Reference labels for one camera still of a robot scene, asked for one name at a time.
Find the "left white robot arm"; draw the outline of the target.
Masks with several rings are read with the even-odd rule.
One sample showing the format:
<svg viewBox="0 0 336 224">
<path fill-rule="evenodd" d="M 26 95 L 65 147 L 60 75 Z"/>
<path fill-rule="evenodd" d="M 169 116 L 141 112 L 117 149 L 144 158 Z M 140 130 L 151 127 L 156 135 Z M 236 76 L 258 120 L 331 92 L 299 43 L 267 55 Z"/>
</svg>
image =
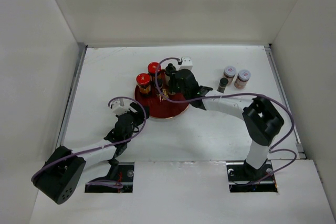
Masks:
<svg viewBox="0 0 336 224">
<path fill-rule="evenodd" d="M 65 203 L 74 193 L 83 171 L 100 162 L 107 161 L 100 168 L 100 175 L 106 181 L 113 181 L 118 168 L 113 165 L 137 136 L 150 116 L 150 108 L 132 101 L 128 109 L 113 102 L 111 109 L 117 117 L 114 128 L 103 140 L 85 147 L 71 150 L 65 146 L 55 149 L 44 166 L 33 175 L 31 182 L 56 204 Z"/>
</svg>

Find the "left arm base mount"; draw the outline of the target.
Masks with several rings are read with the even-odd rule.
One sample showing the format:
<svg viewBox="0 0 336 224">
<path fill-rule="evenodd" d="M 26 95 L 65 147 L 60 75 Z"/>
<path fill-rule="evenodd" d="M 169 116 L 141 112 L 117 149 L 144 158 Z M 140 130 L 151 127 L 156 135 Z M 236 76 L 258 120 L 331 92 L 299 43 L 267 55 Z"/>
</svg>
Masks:
<svg viewBox="0 0 336 224">
<path fill-rule="evenodd" d="M 132 193 L 135 164 L 120 163 L 116 159 L 108 162 L 108 173 L 88 181 L 85 193 Z"/>
</svg>

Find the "clear salt grinder black top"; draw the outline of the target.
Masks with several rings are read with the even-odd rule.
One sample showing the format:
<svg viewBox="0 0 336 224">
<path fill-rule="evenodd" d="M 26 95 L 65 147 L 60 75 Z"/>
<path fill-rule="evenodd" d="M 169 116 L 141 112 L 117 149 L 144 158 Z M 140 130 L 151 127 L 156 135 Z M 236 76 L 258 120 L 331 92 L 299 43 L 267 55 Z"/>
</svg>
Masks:
<svg viewBox="0 0 336 224">
<path fill-rule="evenodd" d="M 170 78 L 172 76 L 172 73 L 174 73 L 176 71 L 176 67 L 172 64 L 172 63 L 169 63 L 166 68 L 165 68 L 165 84 L 167 86 L 169 86 L 169 81 L 170 81 Z"/>
</svg>

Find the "red-lid dark sauce jar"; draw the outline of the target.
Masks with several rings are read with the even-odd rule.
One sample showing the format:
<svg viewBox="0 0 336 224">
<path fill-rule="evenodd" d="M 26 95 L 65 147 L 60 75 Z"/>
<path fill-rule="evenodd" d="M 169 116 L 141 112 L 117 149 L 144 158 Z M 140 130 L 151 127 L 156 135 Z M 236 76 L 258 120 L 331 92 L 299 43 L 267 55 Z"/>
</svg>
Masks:
<svg viewBox="0 0 336 224">
<path fill-rule="evenodd" d="M 148 64 L 148 74 L 150 76 L 151 82 L 154 83 L 156 80 L 156 77 L 159 79 L 161 74 L 161 66 L 158 62 L 151 62 Z"/>
</svg>

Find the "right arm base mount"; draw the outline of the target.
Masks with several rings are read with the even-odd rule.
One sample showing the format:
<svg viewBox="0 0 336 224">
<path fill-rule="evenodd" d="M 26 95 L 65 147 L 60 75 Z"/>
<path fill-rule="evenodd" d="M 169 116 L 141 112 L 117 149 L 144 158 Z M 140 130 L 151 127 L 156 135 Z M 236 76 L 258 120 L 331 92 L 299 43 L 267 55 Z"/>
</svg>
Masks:
<svg viewBox="0 0 336 224">
<path fill-rule="evenodd" d="M 229 191 L 231 193 L 277 193 L 277 184 L 270 161 L 254 171 L 243 162 L 226 164 Z"/>
</svg>

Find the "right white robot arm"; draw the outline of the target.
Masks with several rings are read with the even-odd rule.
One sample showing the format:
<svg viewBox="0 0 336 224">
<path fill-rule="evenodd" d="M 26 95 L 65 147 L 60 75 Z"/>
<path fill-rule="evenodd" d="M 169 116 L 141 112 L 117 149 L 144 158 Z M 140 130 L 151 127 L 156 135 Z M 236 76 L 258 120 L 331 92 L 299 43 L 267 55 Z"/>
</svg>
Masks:
<svg viewBox="0 0 336 224">
<path fill-rule="evenodd" d="M 221 112 L 244 121 L 251 138 L 250 150 L 244 161 L 244 175 L 254 180 L 262 174 L 270 145 L 284 125 L 284 119 L 268 99 L 261 96 L 251 100 L 226 98 L 210 87 L 199 85 L 188 69 L 172 72 L 169 87 L 181 93 L 195 108 Z"/>
</svg>

